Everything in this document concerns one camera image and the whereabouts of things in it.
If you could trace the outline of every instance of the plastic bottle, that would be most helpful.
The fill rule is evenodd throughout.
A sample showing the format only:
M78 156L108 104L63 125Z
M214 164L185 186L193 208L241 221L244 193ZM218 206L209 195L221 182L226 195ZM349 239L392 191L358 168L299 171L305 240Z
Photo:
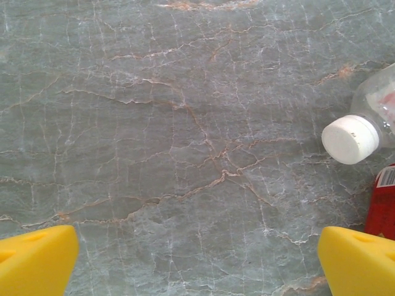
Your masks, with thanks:
M357 88L350 113L323 130L322 143L335 160L346 165L382 147L395 147L395 64Z
M365 232L395 241L395 163L376 177Z

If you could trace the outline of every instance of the red object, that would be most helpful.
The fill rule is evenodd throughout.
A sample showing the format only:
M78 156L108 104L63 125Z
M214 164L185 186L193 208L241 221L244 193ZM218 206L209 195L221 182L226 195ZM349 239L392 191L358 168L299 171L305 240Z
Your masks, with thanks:
M378 101L381 104L389 104L389 105L394 105L395 104L395 92L391 92L387 94L383 99Z
M365 232L395 241L395 163L377 175Z

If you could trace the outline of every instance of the marble surface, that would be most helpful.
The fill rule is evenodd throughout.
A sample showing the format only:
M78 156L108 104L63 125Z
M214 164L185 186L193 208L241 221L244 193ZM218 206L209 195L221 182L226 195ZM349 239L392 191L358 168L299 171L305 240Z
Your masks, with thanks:
M390 0L3 0L0 235L72 224L66 295L330 295L381 151L322 129L395 62Z

